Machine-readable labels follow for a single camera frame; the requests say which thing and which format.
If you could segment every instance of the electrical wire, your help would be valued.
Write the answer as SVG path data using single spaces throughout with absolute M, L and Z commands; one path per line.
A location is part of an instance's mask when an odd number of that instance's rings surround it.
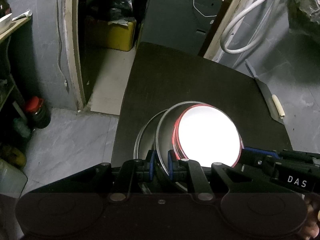
M 56 6 L 57 6 L 57 30 L 58 30 L 58 37 L 59 37 L 59 50 L 58 50 L 57 66 L 60 70 L 61 75 L 64 78 L 64 86 L 67 87 L 68 86 L 67 79 L 61 70 L 62 40 L 61 40 L 61 33 L 60 33 L 60 26 L 59 26 L 59 2 L 58 2 L 58 0 L 56 0 Z
M 242 52 L 245 52 L 245 51 L 253 48 L 262 40 L 264 34 L 268 30 L 268 25 L 270 24 L 270 22 L 274 19 L 275 15 L 276 15 L 276 11 L 279 6 L 280 0 L 274 0 L 272 10 L 271 10 L 270 15 L 267 19 L 267 22 L 265 24 L 265 31 L 262 34 L 260 34 L 255 40 L 253 40 L 251 43 L 249 43 L 248 45 L 246 45 L 240 49 L 228 49 L 228 48 L 226 48 L 226 44 L 225 44 L 226 38 L 227 38 L 229 32 L 232 30 L 233 26 L 235 26 L 239 20 L 241 20 L 245 15 L 247 15 L 250 11 L 252 11 L 258 5 L 262 4 L 264 1 L 265 0 L 256 0 L 252 5 L 250 5 L 248 8 L 246 8 L 242 12 L 240 12 L 236 17 L 234 17 L 231 20 L 231 22 L 227 25 L 227 27 L 224 29 L 224 31 L 222 32 L 222 35 L 220 37 L 220 46 L 224 52 L 229 53 L 229 54 L 242 53 Z
M 202 12 L 200 12 L 200 11 L 196 8 L 196 6 L 195 6 L 195 0 L 193 0 L 193 7 L 194 7 L 203 17 L 216 17 L 216 15 L 208 15 L 208 16 L 206 16 L 206 15 L 204 15 Z

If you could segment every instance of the plastic bag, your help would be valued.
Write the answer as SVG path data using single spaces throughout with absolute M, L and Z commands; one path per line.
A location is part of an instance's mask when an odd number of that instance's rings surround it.
M 287 0 L 290 32 L 304 33 L 320 44 L 320 0 Z
M 133 0 L 93 0 L 88 14 L 104 21 L 126 20 L 133 17 Z

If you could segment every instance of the jar with red lid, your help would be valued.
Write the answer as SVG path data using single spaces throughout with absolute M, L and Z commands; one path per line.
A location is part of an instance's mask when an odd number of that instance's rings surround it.
M 51 121 L 50 112 L 42 98 L 32 97 L 28 100 L 25 105 L 25 111 L 32 118 L 36 128 L 45 128 Z

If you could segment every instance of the white bowl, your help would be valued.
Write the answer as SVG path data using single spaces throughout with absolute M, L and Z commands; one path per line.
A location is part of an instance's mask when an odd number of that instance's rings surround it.
M 4 33 L 10 28 L 10 23 L 12 22 L 12 13 L 3 16 L 0 19 L 0 34 Z

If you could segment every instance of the screw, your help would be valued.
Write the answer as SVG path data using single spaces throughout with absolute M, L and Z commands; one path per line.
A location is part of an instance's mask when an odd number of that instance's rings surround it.
M 125 195 L 123 193 L 112 193 L 110 199 L 112 201 L 123 201 L 125 200 Z
M 210 201 L 213 199 L 213 196 L 210 193 L 200 193 L 198 195 L 198 199 L 200 199 L 202 201 Z

